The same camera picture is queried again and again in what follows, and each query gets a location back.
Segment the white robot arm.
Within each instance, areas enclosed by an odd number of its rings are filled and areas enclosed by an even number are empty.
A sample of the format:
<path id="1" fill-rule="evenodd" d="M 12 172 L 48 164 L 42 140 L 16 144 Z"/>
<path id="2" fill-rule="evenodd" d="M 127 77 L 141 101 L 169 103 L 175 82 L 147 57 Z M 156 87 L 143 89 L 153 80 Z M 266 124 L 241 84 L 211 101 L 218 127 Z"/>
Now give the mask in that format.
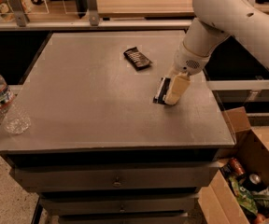
<path id="1" fill-rule="evenodd" d="M 167 75 L 170 84 L 163 101 L 177 103 L 189 87 L 190 76 L 203 70 L 213 50 L 233 37 L 269 71 L 269 15 L 255 0 L 192 0 L 196 18 L 180 43 Z"/>

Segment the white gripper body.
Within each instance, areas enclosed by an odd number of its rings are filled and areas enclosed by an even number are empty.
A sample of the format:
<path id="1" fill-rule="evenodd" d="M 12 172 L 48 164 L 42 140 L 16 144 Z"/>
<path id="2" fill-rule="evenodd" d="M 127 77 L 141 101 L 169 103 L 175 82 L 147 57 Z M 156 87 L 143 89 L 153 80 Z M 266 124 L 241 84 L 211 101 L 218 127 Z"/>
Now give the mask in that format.
<path id="1" fill-rule="evenodd" d="M 177 48 L 174 60 L 171 66 L 171 76 L 185 74 L 186 76 L 194 76 L 200 73 L 209 61 L 209 56 L 200 56 L 189 51 L 183 42 Z"/>

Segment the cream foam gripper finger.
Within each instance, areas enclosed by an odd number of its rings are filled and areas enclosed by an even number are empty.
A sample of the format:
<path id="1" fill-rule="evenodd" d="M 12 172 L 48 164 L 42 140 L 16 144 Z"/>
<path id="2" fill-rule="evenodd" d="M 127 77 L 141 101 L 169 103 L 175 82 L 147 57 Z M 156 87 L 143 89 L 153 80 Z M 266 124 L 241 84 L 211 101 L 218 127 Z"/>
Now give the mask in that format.
<path id="1" fill-rule="evenodd" d="M 165 95 L 164 102 L 167 105 L 175 105 L 190 84 L 190 77 L 185 73 L 179 73 L 173 76 Z"/>

